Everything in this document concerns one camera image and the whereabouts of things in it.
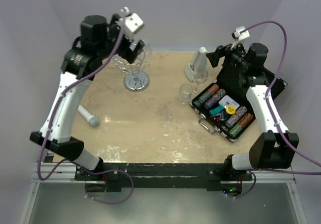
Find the ribbed clear glass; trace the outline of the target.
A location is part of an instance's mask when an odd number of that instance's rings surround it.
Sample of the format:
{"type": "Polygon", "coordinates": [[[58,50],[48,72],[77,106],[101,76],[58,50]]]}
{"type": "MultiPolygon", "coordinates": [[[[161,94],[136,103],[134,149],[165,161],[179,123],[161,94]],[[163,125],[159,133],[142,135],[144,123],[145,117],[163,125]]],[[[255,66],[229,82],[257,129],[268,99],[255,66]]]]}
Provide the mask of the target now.
{"type": "Polygon", "coordinates": [[[179,89],[179,102],[182,105],[187,105],[192,97],[193,88],[189,84],[182,84],[179,89]]]}

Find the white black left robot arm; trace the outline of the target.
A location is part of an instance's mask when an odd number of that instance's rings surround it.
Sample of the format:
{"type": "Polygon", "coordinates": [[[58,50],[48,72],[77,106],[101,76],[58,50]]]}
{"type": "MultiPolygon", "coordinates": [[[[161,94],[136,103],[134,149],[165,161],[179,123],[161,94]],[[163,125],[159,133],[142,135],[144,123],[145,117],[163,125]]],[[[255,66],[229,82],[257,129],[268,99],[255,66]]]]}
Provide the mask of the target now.
{"type": "Polygon", "coordinates": [[[95,75],[114,55],[132,63],[142,52],[142,40],[135,47],[132,43],[143,25],[136,13],[126,13],[124,17],[114,14],[110,22],[100,15],[85,17],[80,24],[80,36],[64,56],[58,90],[47,120],[39,131],[30,134],[33,143],[85,167],[93,180],[104,174],[102,160],[71,136],[75,116],[95,75]]]}

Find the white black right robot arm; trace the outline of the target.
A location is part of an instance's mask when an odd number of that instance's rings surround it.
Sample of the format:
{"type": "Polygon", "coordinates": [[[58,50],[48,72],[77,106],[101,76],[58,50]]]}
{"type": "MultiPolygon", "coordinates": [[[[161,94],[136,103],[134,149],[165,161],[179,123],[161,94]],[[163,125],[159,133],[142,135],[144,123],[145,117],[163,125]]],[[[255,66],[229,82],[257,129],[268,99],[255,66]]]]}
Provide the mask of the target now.
{"type": "Polygon", "coordinates": [[[248,51],[242,44],[219,46],[208,53],[212,67],[217,67],[224,58],[223,68],[238,73],[239,87],[245,93],[259,124],[260,136],[247,154],[236,154],[231,163],[223,168],[224,176],[235,180],[241,170],[247,169],[287,169],[297,150],[299,137],[291,133],[282,121],[273,102],[271,88],[277,80],[269,81],[264,63],[268,48],[261,43],[253,43],[248,51]]]}

